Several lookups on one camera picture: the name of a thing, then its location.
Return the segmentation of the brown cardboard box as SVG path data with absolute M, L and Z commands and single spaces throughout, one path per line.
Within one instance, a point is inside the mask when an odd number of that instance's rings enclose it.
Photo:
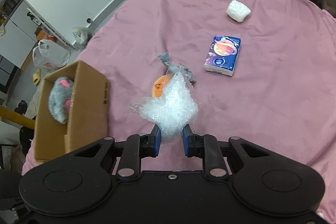
M 59 77 L 73 80 L 68 122 L 61 124 L 49 112 L 49 94 Z M 34 159 L 47 162 L 108 135 L 109 80 L 99 71 L 76 61 L 42 80 L 35 122 Z

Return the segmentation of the small clear trash bag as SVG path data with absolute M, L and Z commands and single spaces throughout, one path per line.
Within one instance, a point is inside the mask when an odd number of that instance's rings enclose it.
M 84 46 L 89 41 L 89 31 L 85 27 L 74 27 L 72 29 L 72 34 L 75 38 L 75 42 L 81 46 Z

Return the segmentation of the clear bubble wrap bag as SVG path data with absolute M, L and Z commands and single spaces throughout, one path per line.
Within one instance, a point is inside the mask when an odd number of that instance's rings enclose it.
M 183 72 L 171 73 L 171 79 L 160 97 L 142 97 L 130 104 L 131 112 L 142 119 L 157 124 L 162 140 L 169 143 L 182 136 L 183 128 L 189 124 L 195 128 L 199 102 L 194 98 L 192 84 Z

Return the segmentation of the hamburger squishy toy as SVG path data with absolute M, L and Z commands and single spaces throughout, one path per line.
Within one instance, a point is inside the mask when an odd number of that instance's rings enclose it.
M 155 81 L 151 90 L 152 97 L 160 97 L 162 95 L 162 90 L 165 87 L 165 84 L 169 82 L 171 76 L 161 76 L 159 79 Z

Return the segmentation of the small grey plush keychain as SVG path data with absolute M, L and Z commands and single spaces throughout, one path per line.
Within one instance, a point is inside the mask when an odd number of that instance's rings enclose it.
M 177 73 L 177 72 L 183 72 L 185 77 L 188 79 L 190 83 L 195 83 L 196 80 L 194 78 L 194 75 L 192 71 L 189 70 L 186 66 L 183 64 L 174 64 L 171 61 L 171 54 L 169 52 L 163 53 L 158 56 L 160 61 L 167 67 L 167 70 L 171 73 Z

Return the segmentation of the pink bed sheet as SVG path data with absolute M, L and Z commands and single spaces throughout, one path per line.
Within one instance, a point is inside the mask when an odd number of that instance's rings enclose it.
M 24 223 L 335 223 L 335 19 L 127 0 L 48 75 Z

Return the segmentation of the blue tissue pack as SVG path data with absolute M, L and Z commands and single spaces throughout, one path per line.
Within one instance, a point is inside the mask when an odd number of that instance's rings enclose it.
M 233 36 L 214 36 L 204 70 L 232 77 L 240 51 L 241 39 Z

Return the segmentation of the yellow slipper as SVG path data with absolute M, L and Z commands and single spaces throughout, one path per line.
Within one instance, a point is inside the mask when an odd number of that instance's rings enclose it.
M 40 68 L 38 68 L 35 71 L 35 73 L 32 75 L 32 78 L 33 78 L 33 84 L 37 86 L 41 81 L 41 69 Z

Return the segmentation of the white cloth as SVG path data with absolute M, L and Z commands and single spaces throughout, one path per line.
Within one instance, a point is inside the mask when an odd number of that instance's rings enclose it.
M 243 3 L 232 0 L 228 5 L 226 13 L 231 19 L 241 23 L 251 13 L 251 10 Z

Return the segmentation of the grey pink plush toy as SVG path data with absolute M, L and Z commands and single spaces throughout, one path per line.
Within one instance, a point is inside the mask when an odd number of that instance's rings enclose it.
M 71 78 L 59 77 L 49 94 L 49 112 L 61 124 L 68 122 L 73 87 L 74 82 Z

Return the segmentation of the white plastic shopping bag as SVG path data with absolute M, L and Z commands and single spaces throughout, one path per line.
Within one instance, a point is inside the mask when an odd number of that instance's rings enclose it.
M 70 52 L 52 40 L 39 40 L 33 49 L 33 64 L 38 68 L 55 70 L 68 64 Z

